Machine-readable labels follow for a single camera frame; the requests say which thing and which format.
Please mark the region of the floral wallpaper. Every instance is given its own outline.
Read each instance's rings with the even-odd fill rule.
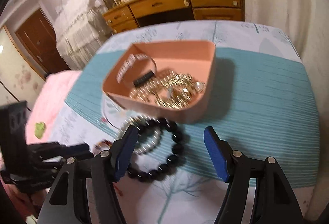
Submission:
[[[0,29],[0,80],[19,100],[26,100],[33,108],[44,80],[26,63],[10,40],[4,28]],[[0,85],[0,105],[16,102],[16,99]]]

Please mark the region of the bed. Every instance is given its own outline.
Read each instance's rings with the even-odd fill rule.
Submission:
[[[67,71],[47,79],[26,125],[27,142],[86,142],[92,148],[103,139],[114,141],[116,127],[137,113],[114,109],[101,92],[104,77],[132,42],[176,39],[206,39],[216,44],[218,66],[212,100],[204,119],[184,125],[190,136],[189,150],[186,164],[176,174],[152,184],[127,176],[118,183],[123,193],[118,199],[127,223],[213,223],[227,184],[217,178],[202,143],[200,132],[208,125],[249,157],[275,157],[304,215],[319,163],[318,116],[304,66],[289,38],[277,28],[245,22],[186,21],[117,34],[83,72]],[[104,117],[112,125],[104,122]],[[34,126],[41,121],[47,129],[39,140]],[[136,163],[141,170],[153,168],[170,147],[170,137],[163,136],[160,147],[139,156]],[[251,180],[243,223],[249,223],[254,186]]]

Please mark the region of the black bead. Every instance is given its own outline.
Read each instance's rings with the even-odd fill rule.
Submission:
[[[146,126],[143,124],[138,124],[136,125],[137,128],[137,134],[141,135],[142,133],[144,133],[146,131]]]
[[[184,135],[183,135],[183,133],[182,133],[181,131],[179,131],[179,130],[177,130],[176,132],[174,132],[174,133],[172,134],[172,140],[173,140],[174,142],[176,142],[176,143],[181,142],[181,141],[183,140],[183,138],[184,138]]]
[[[178,163],[178,156],[172,154],[167,157],[168,165],[176,165]]]
[[[165,118],[158,118],[156,122],[160,128],[165,128],[167,126],[167,120]]]
[[[146,127],[147,128],[152,128],[157,125],[157,122],[154,119],[149,119],[146,121]]]
[[[176,143],[174,146],[172,146],[173,154],[182,154],[183,151],[184,151],[184,146],[180,143]]]
[[[177,124],[173,121],[169,121],[166,125],[166,130],[168,132],[176,132],[177,131]]]
[[[168,171],[169,171],[169,166],[167,164],[159,165],[159,168],[158,168],[159,173],[165,174],[165,173],[168,173]]]
[[[148,173],[144,172],[144,171],[139,171],[138,175],[137,175],[137,179],[140,182],[145,182],[147,181],[149,178]]]
[[[138,171],[135,168],[129,167],[128,168],[128,177],[134,179],[138,175]]]
[[[151,180],[156,180],[159,176],[159,172],[156,169],[149,171],[148,176]]]

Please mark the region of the gold jewelry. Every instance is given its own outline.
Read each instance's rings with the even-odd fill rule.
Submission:
[[[142,87],[133,89],[129,97],[150,102],[150,96],[155,97],[155,104],[160,107],[180,110],[189,106],[196,94],[202,93],[205,83],[196,81],[190,74],[165,71],[159,78],[150,79]],[[167,97],[159,97],[159,92],[167,90]]]

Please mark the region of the wooden door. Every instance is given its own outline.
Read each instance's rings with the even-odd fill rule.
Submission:
[[[48,73],[69,70],[56,49],[56,35],[52,26],[38,9],[15,32],[26,50]]]

